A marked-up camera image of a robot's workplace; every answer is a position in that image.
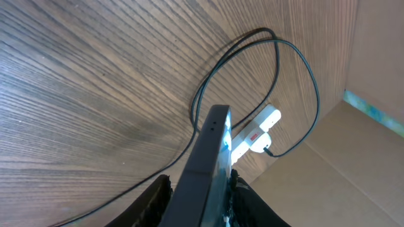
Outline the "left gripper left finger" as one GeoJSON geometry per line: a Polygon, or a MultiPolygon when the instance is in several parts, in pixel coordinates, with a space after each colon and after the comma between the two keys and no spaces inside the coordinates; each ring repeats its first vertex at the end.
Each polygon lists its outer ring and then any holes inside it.
{"type": "Polygon", "coordinates": [[[172,197],[168,175],[160,175],[118,217],[105,227],[157,227],[172,197]]]}

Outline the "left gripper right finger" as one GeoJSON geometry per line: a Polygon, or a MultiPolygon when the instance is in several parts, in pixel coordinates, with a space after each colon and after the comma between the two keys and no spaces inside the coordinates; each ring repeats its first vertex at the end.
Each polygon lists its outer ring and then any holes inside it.
{"type": "Polygon", "coordinates": [[[290,227],[235,169],[230,172],[226,196],[231,227],[290,227]]]}

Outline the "Samsung Galaxy smartphone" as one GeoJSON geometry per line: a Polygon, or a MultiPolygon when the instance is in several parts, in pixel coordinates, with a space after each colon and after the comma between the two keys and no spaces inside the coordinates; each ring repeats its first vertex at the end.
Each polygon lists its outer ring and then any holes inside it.
{"type": "Polygon", "coordinates": [[[200,130],[160,226],[230,225],[231,142],[230,107],[214,105],[200,130]]]}

